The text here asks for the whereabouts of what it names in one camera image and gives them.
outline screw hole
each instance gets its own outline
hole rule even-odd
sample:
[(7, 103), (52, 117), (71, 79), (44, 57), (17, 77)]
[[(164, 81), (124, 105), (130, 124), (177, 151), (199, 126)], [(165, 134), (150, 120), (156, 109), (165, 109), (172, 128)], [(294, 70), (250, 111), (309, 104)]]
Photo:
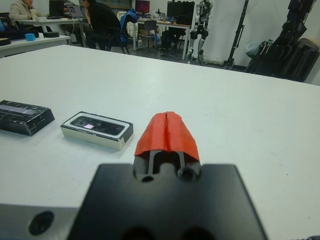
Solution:
[(135, 227), (129, 230), (122, 240), (154, 240), (154, 237), (147, 229)]
[(51, 227), (54, 218), (54, 214), (50, 211), (44, 211), (36, 215), (29, 225), (30, 234), (34, 236), (43, 234)]
[(153, 181), (154, 178), (152, 176), (145, 176), (143, 179), (142, 179), (142, 182), (143, 183), (149, 183), (151, 181)]
[(215, 240), (210, 231), (201, 227), (194, 227), (185, 232), (182, 240)]
[(186, 182), (195, 181), (196, 173), (191, 168), (183, 168), (178, 171), (178, 176), (180, 179)]

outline white box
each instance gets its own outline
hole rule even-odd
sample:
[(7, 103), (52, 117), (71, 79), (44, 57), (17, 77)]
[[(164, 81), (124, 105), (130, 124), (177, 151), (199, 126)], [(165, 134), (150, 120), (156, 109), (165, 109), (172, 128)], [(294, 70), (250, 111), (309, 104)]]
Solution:
[(69, 118), (60, 127), (65, 137), (72, 137), (119, 151), (134, 133), (134, 125), (130, 122), (83, 111)]

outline phone box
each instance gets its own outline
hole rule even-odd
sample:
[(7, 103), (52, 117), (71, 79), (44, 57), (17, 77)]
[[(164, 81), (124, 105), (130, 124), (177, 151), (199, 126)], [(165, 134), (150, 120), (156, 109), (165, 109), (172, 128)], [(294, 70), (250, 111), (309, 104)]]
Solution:
[(0, 101), (0, 129), (33, 136), (55, 120), (48, 107)]
[(84, 111), (72, 116), (60, 127), (65, 137), (72, 137), (119, 151), (134, 133), (134, 125), (130, 122)]

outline phone screen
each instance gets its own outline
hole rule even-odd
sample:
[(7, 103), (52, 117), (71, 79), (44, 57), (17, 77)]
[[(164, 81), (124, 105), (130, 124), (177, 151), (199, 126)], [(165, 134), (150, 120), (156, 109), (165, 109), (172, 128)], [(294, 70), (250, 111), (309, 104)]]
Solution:
[(125, 128), (125, 126), (122, 125), (101, 121), (86, 116), (80, 116), (73, 120), (70, 124), (79, 128), (90, 129), (96, 132), (114, 136), (121, 133), (121, 131)]

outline red tape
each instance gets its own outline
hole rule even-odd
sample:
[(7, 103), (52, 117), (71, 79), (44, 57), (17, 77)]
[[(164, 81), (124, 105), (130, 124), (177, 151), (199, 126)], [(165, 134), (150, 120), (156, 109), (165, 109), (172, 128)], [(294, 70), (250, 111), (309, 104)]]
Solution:
[(135, 156), (147, 151), (184, 152), (199, 161), (197, 144), (182, 118), (173, 111), (157, 113), (142, 134)]

